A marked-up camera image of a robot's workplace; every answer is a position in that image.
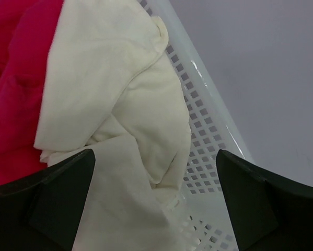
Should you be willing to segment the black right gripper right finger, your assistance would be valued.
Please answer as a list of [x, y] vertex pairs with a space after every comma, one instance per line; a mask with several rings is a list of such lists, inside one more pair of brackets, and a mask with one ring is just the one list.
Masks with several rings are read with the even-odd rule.
[[313, 187], [226, 150], [216, 167], [239, 250], [313, 250]]

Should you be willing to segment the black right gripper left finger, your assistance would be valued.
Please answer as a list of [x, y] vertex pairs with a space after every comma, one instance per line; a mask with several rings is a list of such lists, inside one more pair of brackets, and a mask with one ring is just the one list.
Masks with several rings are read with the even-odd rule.
[[95, 167], [83, 150], [0, 186], [0, 250], [72, 250]]

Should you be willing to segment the white t shirt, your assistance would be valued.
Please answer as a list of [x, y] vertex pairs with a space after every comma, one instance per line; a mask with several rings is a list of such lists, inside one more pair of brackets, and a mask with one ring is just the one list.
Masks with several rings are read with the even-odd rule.
[[65, 1], [35, 148], [52, 166], [85, 149], [95, 169], [73, 250], [185, 250], [168, 206], [191, 145], [167, 28], [137, 1]]

